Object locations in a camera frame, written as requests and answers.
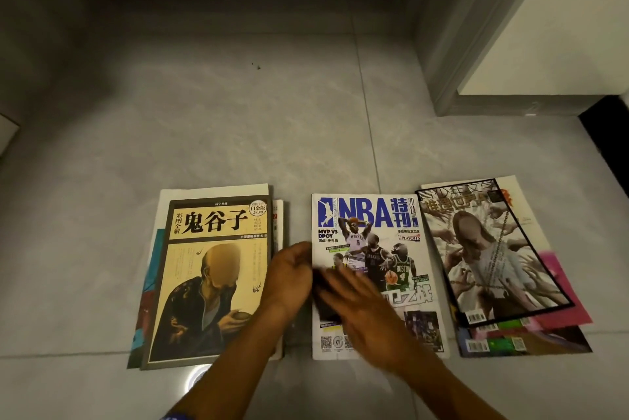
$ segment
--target nba logo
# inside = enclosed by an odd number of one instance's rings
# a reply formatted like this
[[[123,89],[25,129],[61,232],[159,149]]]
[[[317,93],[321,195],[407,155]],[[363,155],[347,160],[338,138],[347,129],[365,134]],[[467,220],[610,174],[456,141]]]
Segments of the nba logo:
[[[334,211],[332,210],[332,198],[319,198],[318,225],[321,228],[334,227]]]

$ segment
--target basketball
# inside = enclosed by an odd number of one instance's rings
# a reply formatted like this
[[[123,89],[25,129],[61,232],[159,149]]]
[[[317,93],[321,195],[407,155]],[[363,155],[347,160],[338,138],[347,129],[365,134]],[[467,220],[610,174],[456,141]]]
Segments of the basketball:
[[[397,274],[393,271],[387,271],[384,280],[387,281],[387,284],[397,284]]]

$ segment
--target black baseboard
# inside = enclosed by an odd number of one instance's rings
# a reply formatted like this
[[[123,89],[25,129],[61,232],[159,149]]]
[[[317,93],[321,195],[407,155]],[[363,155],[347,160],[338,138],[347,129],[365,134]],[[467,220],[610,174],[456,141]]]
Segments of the black baseboard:
[[[618,96],[605,96],[579,116],[618,183],[629,196],[629,109]]]

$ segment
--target green boston jersey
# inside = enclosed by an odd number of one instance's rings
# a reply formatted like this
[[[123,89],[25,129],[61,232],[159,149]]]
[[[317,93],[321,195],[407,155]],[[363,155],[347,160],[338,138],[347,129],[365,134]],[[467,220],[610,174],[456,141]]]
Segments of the green boston jersey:
[[[411,277],[411,263],[413,262],[413,258],[407,256],[402,260],[400,256],[393,255],[393,262],[392,271],[395,271],[397,274],[398,289],[402,291],[409,289],[409,278]]]

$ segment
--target black mavs jersey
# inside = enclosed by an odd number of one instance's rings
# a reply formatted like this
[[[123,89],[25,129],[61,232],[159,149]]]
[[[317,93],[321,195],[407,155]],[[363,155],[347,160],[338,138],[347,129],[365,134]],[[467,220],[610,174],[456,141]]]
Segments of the black mavs jersey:
[[[384,256],[382,256],[382,248],[378,247],[373,250],[367,247],[365,251],[365,266],[367,267],[367,276],[373,284],[378,288],[380,292],[386,289],[386,282],[384,281],[384,271],[380,269],[380,265],[384,263]]]

